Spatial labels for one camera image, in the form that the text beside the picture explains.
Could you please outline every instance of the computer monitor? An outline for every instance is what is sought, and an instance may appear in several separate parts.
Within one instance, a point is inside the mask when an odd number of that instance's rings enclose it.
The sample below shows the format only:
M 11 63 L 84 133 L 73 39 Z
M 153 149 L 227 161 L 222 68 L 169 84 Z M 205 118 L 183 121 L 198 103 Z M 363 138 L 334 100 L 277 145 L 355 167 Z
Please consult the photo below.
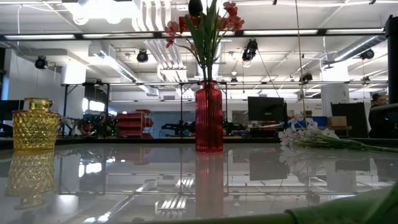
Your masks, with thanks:
M 283 98 L 248 97 L 250 121 L 285 121 L 287 116 Z
M 22 109 L 23 100 L 0 100 L 0 121 L 12 121 L 12 112 Z

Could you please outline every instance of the fluorescent light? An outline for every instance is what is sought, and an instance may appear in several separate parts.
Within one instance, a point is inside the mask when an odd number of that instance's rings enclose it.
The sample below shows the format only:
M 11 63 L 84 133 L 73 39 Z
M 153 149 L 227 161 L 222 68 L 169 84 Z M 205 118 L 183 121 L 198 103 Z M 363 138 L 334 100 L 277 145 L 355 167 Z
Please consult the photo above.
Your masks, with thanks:
M 153 33 L 146 32 L 136 32 L 136 33 L 128 33 L 128 34 L 83 34 L 83 37 L 86 39 L 101 39 L 101 38 L 135 38 L 135 37 L 153 37 Z
M 373 34 L 383 33 L 383 28 L 377 29 L 330 29 L 326 34 Z
M 300 30 L 302 34 L 316 34 L 318 30 Z M 297 30 L 247 30 L 244 35 L 298 35 Z
M 87 100 L 87 98 L 83 98 L 83 103 L 81 104 L 81 108 L 83 109 L 83 112 L 88 110 L 88 100 Z
M 5 35 L 7 40 L 62 40 L 76 39 L 73 34 L 48 34 L 48 35 Z

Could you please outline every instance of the spotlight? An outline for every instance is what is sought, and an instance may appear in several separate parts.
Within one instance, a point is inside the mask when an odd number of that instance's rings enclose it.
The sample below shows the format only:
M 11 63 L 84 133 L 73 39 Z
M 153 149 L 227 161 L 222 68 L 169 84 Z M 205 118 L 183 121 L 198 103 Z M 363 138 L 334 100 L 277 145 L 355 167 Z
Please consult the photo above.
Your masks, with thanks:
M 238 79 L 236 77 L 232 77 L 231 82 L 238 82 Z
M 308 81 L 312 81 L 313 80 L 313 78 L 312 78 L 312 74 L 311 74 L 311 72 L 307 72 L 303 77 L 300 77 L 300 82 L 301 81 L 303 81 L 303 82 L 308 82 Z
M 37 69 L 46 69 L 49 63 L 45 60 L 45 56 L 38 56 L 35 62 L 35 67 Z
M 258 49 L 257 42 L 255 39 L 249 40 L 248 45 L 243 51 L 242 60 L 244 62 L 251 61 L 254 56 L 256 56 L 256 51 Z
M 374 51 L 372 49 L 369 49 L 359 55 L 359 58 L 362 60 L 372 59 L 373 57 L 374 57 Z
M 137 55 L 137 61 L 140 63 L 145 63 L 148 61 L 148 54 L 147 50 L 140 50 L 138 55 Z

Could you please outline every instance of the hanging wire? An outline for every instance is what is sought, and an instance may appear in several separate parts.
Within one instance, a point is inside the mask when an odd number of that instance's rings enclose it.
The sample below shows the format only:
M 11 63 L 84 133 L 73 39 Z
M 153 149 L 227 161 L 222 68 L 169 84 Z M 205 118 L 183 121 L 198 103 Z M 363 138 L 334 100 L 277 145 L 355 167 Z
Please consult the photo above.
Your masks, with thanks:
M 296 18 L 297 18 L 297 37 L 298 37 L 298 52 L 301 55 L 301 43 L 300 43 L 300 24 L 299 24 L 299 7 L 297 5 L 297 0 L 295 0 L 296 3 Z M 300 57 L 300 68 L 302 68 L 302 60 Z M 305 93 L 304 93 L 304 79 L 303 79 L 303 70 L 300 69 L 300 75 L 301 75 L 301 93 L 303 95 L 303 115 L 304 115 L 304 124 L 305 128 L 307 127 L 307 115 L 305 114 Z
M 38 84 L 39 84 L 39 69 L 37 68 L 37 74 L 36 74 L 36 92 L 35 92 L 36 96 L 37 96 L 37 86 L 38 86 Z
M 266 69 L 266 73 L 267 73 L 267 75 L 268 75 L 269 81 L 271 82 L 272 87 L 274 88 L 274 90 L 275 90 L 275 92 L 276 92 L 276 95 L 278 95 L 278 98 L 280 98 L 279 93 L 278 93 L 278 90 L 277 90 L 277 88 L 275 87 L 274 82 L 272 81 L 271 76 L 269 75 L 268 69 L 267 69 L 267 67 L 266 67 L 266 65 L 265 65 L 265 63 L 264 63 L 264 61 L 262 60 L 262 57 L 261 57 L 261 54 L 260 54 L 259 49 L 257 49 L 257 51 L 259 52 L 260 59 L 261 59 L 261 62 L 262 62 L 262 66 L 264 66 L 264 68 Z
M 365 82 L 365 65 L 363 63 L 363 60 L 362 60 L 362 73 L 363 73 L 362 81 Z M 363 98 L 365 99 L 365 86 L 364 88 L 362 88 L 362 91 L 363 91 Z

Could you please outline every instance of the white ceiling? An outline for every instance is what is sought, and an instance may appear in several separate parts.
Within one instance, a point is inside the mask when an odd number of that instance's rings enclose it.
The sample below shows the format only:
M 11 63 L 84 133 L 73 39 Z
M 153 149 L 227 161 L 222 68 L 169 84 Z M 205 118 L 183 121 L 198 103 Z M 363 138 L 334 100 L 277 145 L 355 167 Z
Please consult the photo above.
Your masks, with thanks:
M 272 6 L 271 0 L 267 1 L 235 1 L 239 7 L 239 16 L 245 20 L 243 29 L 296 29 L 296 13 L 294 6 L 286 6 L 283 3 L 293 4 L 295 1 L 279 1 L 278 5 Z M 367 0 L 352 1 L 304 1 L 299 0 L 300 4 L 313 4 L 313 6 L 326 6 L 334 3 L 353 3 L 368 2 Z M 179 11 L 180 8 L 187 4 L 187 1 L 172 1 L 172 19 L 182 16 L 187 11 Z M 124 31 L 134 32 L 131 25 L 131 19 L 123 19 L 119 24 L 109 24 L 104 19 L 92 19 L 83 26 L 78 26 L 72 21 L 72 14 L 64 11 L 65 8 L 61 4 L 51 4 L 51 7 L 61 11 L 51 11 L 46 5 L 34 5 L 36 9 L 25 5 L 1 4 L 0 3 L 0 32 L 2 34 L 18 33 L 18 17 L 19 32 L 21 34 L 28 33 L 56 33 L 56 32 L 112 32 Z M 398 4 L 381 4 L 374 5 L 362 4 L 355 6 L 335 6 L 335 7 L 298 7 L 299 24 L 301 29 L 310 28 L 346 28 L 346 27 L 383 27 L 386 19 L 390 14 L 398 10 Z M 152 5 L 152 21 L 155 27 L 155 7 Z M 323 37 L 302 37 L 301 51 L 306 58 L 302 59 L 305 64 L 319 52 L 326 50 L 327 52 L 339 51 L 361 37 L 326 37 L 325 48 L 323 46 Z M 232 38 L 229 42 L 224 43 L 222 64 L 220 67 L 220 76 L 224 80 L 229 80 L 231 72 L 237 72 L 239 81 L 256 82 L 268 81 L 266 70 L 262 60 L 271 74 L 271 78 L 277 81 L 290 80 L 290 76 L 297 77 L 297 69 L 300 67 L 300 54 L 298 38 L 296 37 L 267 37 L 258 38 L 257 43 L 261 58 L 257 55 L 252 61 L 249 68 L 244 68 L 241 60 L 241 51 L 248 42 L 248 38 Z M 118 60 L 123 62 L 128 69 L 132 70 L 136 75 L 140 76 L 143 82 L 160 82 L 157 77 L 157 62 L 151 58 L 147 63 L 138 63 L 136 54 L 139 49 L 144 49 L 143 40 L 102 40 L 98 41 L 104 48 L 112 45 L 116 51 Z M 21 42 L 20 48 L 58 48 L 67 49 L 75 55 L 81 57 L 88 62 L 91 68 L 88 70 L 88 77 L 100 78 L 104 82 L 120 82 L 120 74 L 112 68 L 105 65 L 92 63 L 90 60 L 88 46 L 93 44 L 90 41 L 68 41 L 68 42 Z M 386 42 L 373 48 L 375 57 L 378 58 L 362 68 L 362 61 L 351 59 L 348 67 L 349 74 L 352 79 L 361 78 L 365 73 L 375 72 L 377 70 L 387 69 L 387 57 L 383 56 L 387 53 Z M 195 76 L 195 62 L 186 50 L 181 49 L 180 55 L 183 64 L 187 67 L 187 77 Z M 318 78 L 320 70 L 314 68 L 312 74 L 314 79 Z M 386 76 L 380 76 L 378 79 L 385 80 Z M 245 88 L 253 88 L 254 86 L 245 86 Z M 119 91 L 141 91 L 139 88 L 118 88 Z

